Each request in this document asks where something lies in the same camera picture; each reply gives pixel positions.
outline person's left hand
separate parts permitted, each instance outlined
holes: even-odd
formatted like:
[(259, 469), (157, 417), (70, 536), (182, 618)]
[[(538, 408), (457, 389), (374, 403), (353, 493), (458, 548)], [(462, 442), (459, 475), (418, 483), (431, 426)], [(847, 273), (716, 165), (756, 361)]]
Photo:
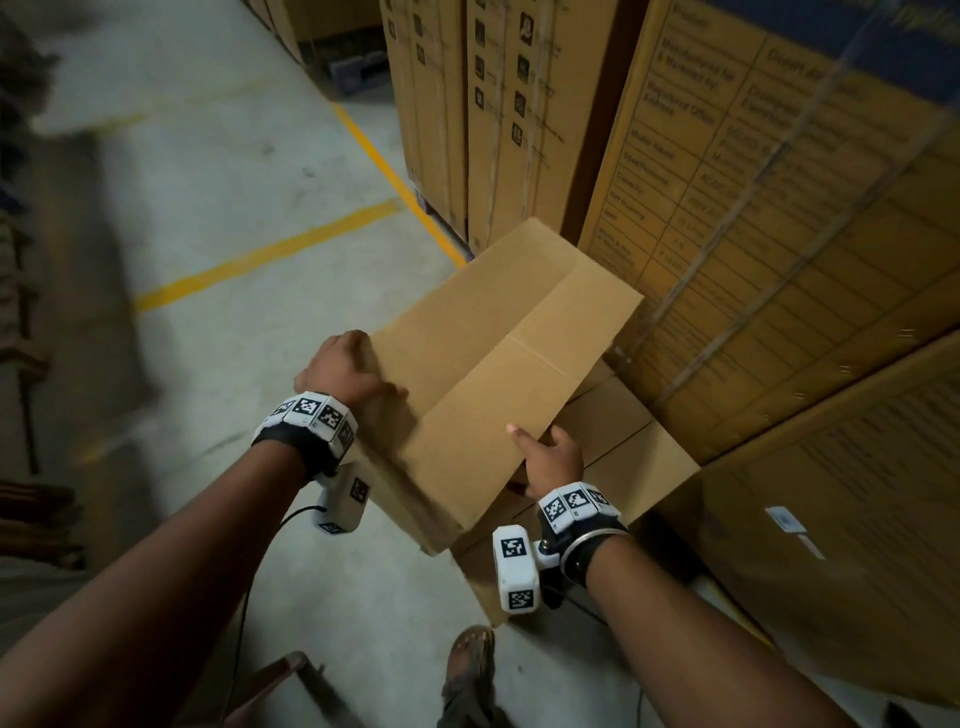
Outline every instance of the person's left hand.
[(310, 359), (306, 369), (294, 377), (294, 391), (332, 395), (354, 409), (377, 395), (406, 397), (406, 387), (383, 381), (379, 376), (357, 369), (360, 344), (367, 338), (363, 331), (348, 331), (330, 336)]

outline yellow tape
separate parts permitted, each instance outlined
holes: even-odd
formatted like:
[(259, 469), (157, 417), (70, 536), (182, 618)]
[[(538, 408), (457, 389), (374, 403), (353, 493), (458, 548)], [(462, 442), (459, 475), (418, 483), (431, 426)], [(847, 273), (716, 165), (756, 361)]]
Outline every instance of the yellow tape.
[(396, 198), (387, 200), (387, 202), (380, 203), (379, 205), (364, 207), (329, 225), (322, 225), (318, 228), (303, 232), (300, 235), (288, 237), (286, 240), (280, 240), (273, 245), (268, 245), (252, 253), (240, 255), (233, 260), (228, 260), (226, 263), (221, 263), (209, 270), (198, 273), (196, 276), (188, 276), (185, 279), (180, 279), (162, 288), (158, 288), (156, 291), (146, 293), (133, 302), (133, 308), (137, 313), (160, 308), (168, 303), (179, 301), (182, 298), (203, 291), (224, 280), (243, 276), (245, 273), (249, 273), (261, 265), (266, 265), (282, 257), (295, 255), (307, 248), (325, 243), (327, 240), (331, 240), (338, 235), (343, 235), (345, 232), (363, 228), (377, 220), (382, 220), (385, 217), (396, 214), (400, 212), (400, 210), (401, 207), (397, 203)]
[(330, 105), (337, 114), (337, 118), (340, 119), (345, 127), (347, 127), (347, 131), (353, 135), (353, 138), (356, 139), (356, 142), (360, 145), (360, 148), (367, 153), (367, 156), (371, 159), (373, 164), (376, 165), (376, 168), (380, 170), (380, 174), (387, 178), (387, 182), (389, 182), (391, 187), (396, 191), (396, 194), (399, 196), (400, 200), (402, 200), (403, 203), (410, 208), (410, 211), (417, 216), (417, 219), (423, 223), (426, 231), (430, 233), (431, 237), (433, 237), (434, 241), (444, 252), (444, 254), (450, 258), (453, 265), (455, 265), (457, 268), (463, 268), (465, 265), (467, 265), (467, 262), (464, 260), (464, 257), (461, 255), (460, 251), (458, 251), (456, 246), (450, 241), (450, 238), (446, 236), (446, 233), (440, 229), (440, 226), (437, 225), (436, 221), (426, 214), (422, 209), (420, 209), (420, 205), (417, 203), (417, 196), (413, 193), (413, 190), (411, 190), (410, 187), (408, 187), (406, 183), (397, 176), (393, 167), (387, 164), (387, 160), (376, 151), (376, 147), (374, 147), (370, 140), (367, 139), (367, 136), (360, 131), (360, 127), (358, 127), (353, 119), (350, 118), (347, 110), (336, 102), (331, 101)]

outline gray pants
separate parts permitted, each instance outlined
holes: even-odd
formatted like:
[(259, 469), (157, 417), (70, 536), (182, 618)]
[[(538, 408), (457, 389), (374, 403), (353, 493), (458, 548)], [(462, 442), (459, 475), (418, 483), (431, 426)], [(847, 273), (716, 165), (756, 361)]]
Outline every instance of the gray pants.
[(476, 690), (468, 685), (446, 701), (437, 728), (513, 728), (513, 724), (499, 708), (488, 715), (480, 706)]

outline box lid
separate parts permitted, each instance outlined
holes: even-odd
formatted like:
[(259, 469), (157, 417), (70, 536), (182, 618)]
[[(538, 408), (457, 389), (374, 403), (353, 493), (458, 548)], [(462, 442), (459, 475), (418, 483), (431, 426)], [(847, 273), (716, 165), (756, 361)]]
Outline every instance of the box lid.
[(523, 459), (506, 423), (539, 437), (641, 298), (524, 222), (371, 336), (368, 366), (410, 395), (359, 413), (365, 448), (471, 528)]

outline right arm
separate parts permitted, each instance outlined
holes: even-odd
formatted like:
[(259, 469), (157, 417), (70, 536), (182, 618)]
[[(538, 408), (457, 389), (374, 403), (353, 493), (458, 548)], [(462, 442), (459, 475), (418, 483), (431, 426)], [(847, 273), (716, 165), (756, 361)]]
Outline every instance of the right arm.
[[(558, 426), (553, 446), (515, 425), (507, 429), (526, 455), (528, 496), (540, 499), (583, 479), (580, 448)], [(816, 686), (674, 581), (633, 539), (611, 536), (597, 548), (587, 588), (671, 728), (853, 727)]]

